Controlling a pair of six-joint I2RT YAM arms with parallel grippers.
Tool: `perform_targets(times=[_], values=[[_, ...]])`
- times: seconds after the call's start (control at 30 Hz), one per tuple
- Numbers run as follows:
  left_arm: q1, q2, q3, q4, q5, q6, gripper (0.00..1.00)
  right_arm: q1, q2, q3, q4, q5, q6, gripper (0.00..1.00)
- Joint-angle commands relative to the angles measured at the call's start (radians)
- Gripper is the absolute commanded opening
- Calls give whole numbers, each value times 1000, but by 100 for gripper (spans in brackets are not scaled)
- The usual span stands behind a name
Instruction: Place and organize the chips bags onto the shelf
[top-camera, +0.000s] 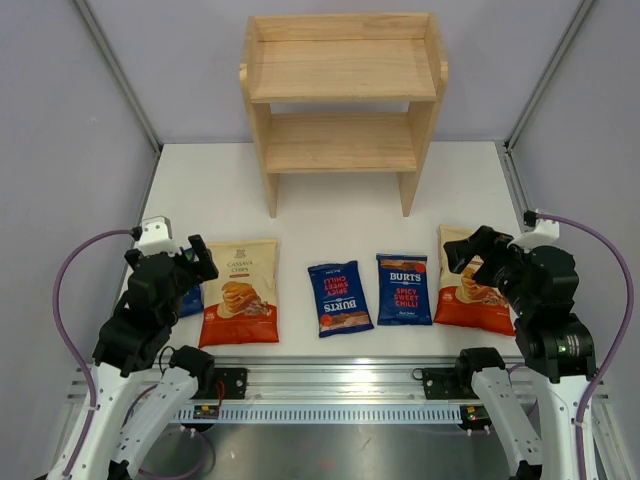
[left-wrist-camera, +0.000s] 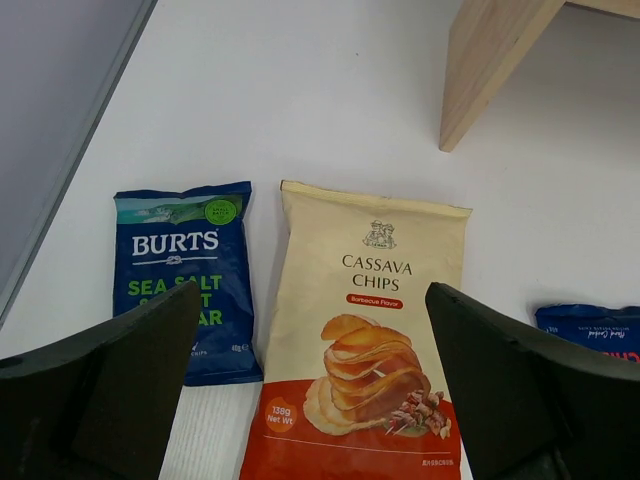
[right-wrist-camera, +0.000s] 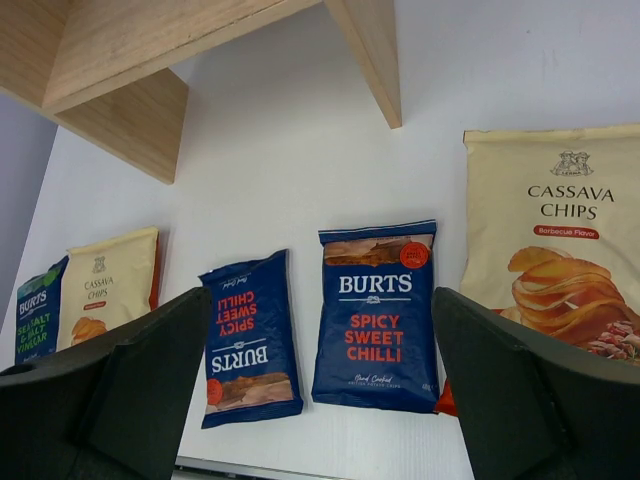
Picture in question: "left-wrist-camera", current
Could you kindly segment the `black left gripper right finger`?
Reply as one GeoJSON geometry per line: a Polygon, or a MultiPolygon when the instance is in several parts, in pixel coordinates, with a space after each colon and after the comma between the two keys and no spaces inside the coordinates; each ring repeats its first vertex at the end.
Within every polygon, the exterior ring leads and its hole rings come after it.
{"type": "Polygon", "coordinates": [[[638,478],[638,364],[443,283],[425,304],[474,478],[638,478]]]}

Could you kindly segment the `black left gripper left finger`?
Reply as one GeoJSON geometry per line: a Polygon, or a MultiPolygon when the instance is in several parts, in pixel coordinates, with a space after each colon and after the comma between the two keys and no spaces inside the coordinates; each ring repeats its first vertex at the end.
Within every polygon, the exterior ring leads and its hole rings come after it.
{"type": "Polygon", "coordinates": [[[158,478],[199,315],[199,287],[187,281],[2,359],[2,478],[158,478]]]}

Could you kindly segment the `blue spicy chilli bag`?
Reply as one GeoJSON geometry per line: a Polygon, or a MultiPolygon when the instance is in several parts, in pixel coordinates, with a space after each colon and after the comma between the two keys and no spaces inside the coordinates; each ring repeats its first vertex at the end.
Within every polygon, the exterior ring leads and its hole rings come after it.
{"type": "Polygon", "coordinates": [[[559,304],[537,309],[537,327],[605,355],[639,362],[639,307],[559,304]]]}

